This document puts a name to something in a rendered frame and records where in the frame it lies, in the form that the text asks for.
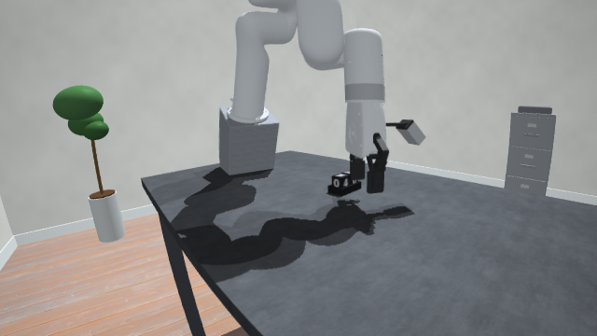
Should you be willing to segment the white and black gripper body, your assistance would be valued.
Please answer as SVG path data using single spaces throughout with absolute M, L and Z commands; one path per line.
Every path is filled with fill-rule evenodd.
M 351 103 L 349 103 L 351 102 Z M 386 144 L 385 100 L 345 100 L 346 150 L 360 159 L 369 153 L 378 152 L 373 143 L 373 134 L 379 133 Z M 370 152 L 371 151 L 371 152 Z

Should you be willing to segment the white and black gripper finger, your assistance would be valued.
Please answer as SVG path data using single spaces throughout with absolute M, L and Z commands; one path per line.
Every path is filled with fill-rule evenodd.
M 353 154 L 350 154 L 350 179 L 361 180 L 365 179 L 365 161 L 362 161 Z
M 373 143 L 378 149 L 377 154 L 370 154 L 367 157 L 368 161 L 368 177 L 367 177 L 367 193 L 379 193 L 384 189 L 384 171 L 386 170 L 387 158 L 389 149 L 382 140 L 379 133 L 373 134 Z M 378 159 L 377 159 L 378 158 Z M 375 162 L 373 163 L 373 160 Z

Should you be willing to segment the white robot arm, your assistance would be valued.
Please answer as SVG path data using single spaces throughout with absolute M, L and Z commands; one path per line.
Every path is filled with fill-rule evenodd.
M 307 65 L 321 71 L 345 67 L 345 100 L 385 100 L 382 36 L 366 28 L 344 33 L 340 0 L 248 1 L 256 7 L 278 8 L 278 13 L 250 11 L 236 21 L 231 119 L 257 123 L 268 118 L 264 105 L 270 60 L 264 45 L 290 42 L 297 27 Z

